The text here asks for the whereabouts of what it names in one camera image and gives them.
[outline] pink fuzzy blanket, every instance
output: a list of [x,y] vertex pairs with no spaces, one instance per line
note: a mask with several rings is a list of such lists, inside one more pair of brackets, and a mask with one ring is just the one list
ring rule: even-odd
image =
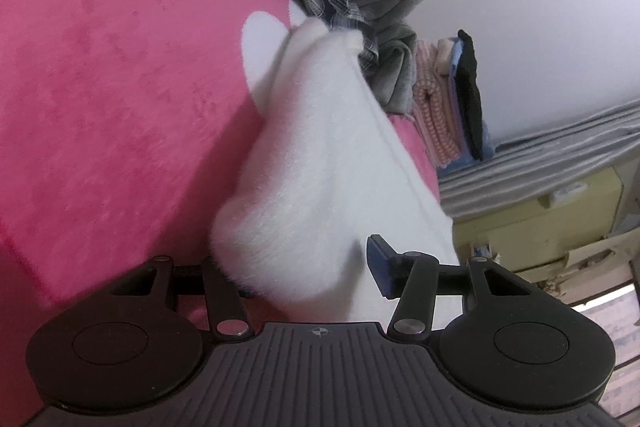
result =
[[302,17],[290,0],[0,0],[0,424],[40,406],[24,349],[54,312],[155,253],[206,254]]

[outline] ribbed black surface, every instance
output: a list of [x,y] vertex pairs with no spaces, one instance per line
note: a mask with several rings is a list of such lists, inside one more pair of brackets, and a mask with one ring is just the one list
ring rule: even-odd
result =
[[393,343],[374,324],[268,324],[217,347],[180,393],[111,417],[45,409],[30,427],[598,427],[595,405],[553,415],[505,412],[458,390],[427,350]]

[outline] black cloth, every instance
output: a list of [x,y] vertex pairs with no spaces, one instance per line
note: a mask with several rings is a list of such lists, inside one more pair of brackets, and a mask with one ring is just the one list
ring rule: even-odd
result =
[[458,32],[462,40],[462,55],[456,70],[456,94],[465,131],[466,143],[471,156],[476,160],[484,160],[482,151],[482,101],[476,84],[478,61],[471,36],[464,30]]

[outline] white sheet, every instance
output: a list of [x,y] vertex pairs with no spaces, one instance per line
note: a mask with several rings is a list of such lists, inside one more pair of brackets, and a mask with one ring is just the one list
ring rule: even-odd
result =
[[[396,306],[366,266],[369,235],[457,264],[451,220],[360,73],[362,36],[309,19],[286,47],[266,125],[211,241],[225,272],[291,320],[379,321]],[[434,327],[462,312],[438,298]]]

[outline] black circular pad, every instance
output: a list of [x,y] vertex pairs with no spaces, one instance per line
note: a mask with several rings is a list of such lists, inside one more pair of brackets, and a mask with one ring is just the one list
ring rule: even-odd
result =
[[72,343],[85,362],[114,365],[140,355],[148,344],[145,330],[126,322],[106,322],[84,328]]
[[444,329],[438,350],[463,387],[523,410],[596,400],[615,361],[602,328],[547,295],[486,296]]
[[569,340],[562,331],[536,322],[500,328],[494,335],[494,344],[511,360],[533,364],[555,362],[569,349]]
[[27,367],[48,401],[79,412],[128,410],[171,393],[193,374],[202,337],[166,307],[171,264],[151,266],[158,269],[143,267],[130,277],[136,284],[127,279],[91,295],[31,337]]

